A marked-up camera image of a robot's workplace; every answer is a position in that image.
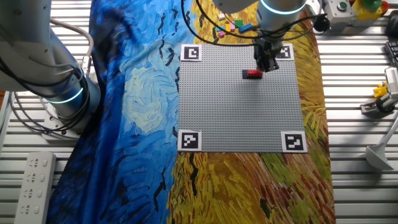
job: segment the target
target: yellow robot figure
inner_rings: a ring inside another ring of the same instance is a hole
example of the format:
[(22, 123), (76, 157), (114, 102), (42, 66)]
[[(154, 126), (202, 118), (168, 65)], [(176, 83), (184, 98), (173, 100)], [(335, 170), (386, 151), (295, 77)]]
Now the yellow robot figure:
[(375, 98), (380, 98), (385, 94), (387, 94), (387, 81), (383, 82), (382, 84), (379, 84), (379, 88), (373, 89), (373, 92)]

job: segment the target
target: white power strip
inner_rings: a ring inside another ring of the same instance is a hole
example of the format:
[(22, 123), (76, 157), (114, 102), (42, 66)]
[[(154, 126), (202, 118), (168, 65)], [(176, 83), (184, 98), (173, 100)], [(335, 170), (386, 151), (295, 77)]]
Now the white power strip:
[(28, 155), (15, 224), (45, 224), (56, 159), (51, 152)]

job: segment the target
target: aluminum slatted table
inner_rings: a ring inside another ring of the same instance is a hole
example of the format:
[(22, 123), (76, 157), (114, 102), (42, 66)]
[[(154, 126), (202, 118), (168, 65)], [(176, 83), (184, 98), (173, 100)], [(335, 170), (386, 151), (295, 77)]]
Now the aluminum slatted table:
[[(392, 9), (398, 9), (398, 1), (387, 2)], [(90, 0), (53, 0), (52, 16), (88, 30), (90, 6)], [(363, 156), (367, 145), (376, 144), (388, 132), (398, 113), (370, 120), (359, 110), (360, 104), (373, 100), (373, 88), (385, 80), (384, 69), (389, 67), (382, 50), (387, 42), (383, 35), (386, 24), (386, 18), (381, 18), (365, 30), (349, 27), (345, 35), (317, 37), (329, 124), (336, 217), (340, 224), (398, 223), (398, 134), (391, 138), (386, 150), (396, 170), (374, 174)], [(68, 50), (81, 60), (88, 48), (86, 39), (70, 30), (52, 27)], [(45, 111), (38, 97), (30, 93), (21, 94), (21, 97), (28, 113), (36, 121), (43, 122)], [(55, 187), (73, 149), (67, 142), (50, 145), (41, 134), (27, 129), (13, 114), (7, 114), (5, 131), (0, 135), (0, 141), (4, 140), (0, 154), (0, 224), (14, 223), (28, 153), (45, 149), (57, 155)]]

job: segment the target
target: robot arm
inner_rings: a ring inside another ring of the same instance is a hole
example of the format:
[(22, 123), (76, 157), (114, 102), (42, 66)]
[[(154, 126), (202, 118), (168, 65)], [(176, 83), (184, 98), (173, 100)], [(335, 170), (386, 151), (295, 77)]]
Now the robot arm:
[[(245, 9), (254, 0), (213, 0), (214, 4), (223, 13), (235, 13)], [(257, 22), (259, 24), (259, 34), (276, 31), (286, 24), (291, 24), (300, 18), (306, 0), (260, 0), (257, 7)], [(254, 58), (256, 59), (257, 69), (269, 72), (278, 69), (278, 64), (275, 57), (280, 52), (283, 46), (283, 37), (289, 30), (279, 32), (272, 37), (254, 39), (257, 44), (254, 48)]]
[(100, 89), (50, 28), (50, 10), (51, 0), (0, 1), (0, 90), (43, 96), (66, 128), (81, 131)]

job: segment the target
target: blue painted cloth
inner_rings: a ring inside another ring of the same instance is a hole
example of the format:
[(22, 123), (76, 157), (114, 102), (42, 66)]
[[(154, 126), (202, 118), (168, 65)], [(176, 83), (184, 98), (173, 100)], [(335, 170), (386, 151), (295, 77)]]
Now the blue painted cloth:
[[(190, 10), (192, 0), (185, 4)], [(101, 103), (53, 193), (47, 223), (166, 223), (180, 43), (193, 42), (180, 1), (93, 0), (90, 34)]]

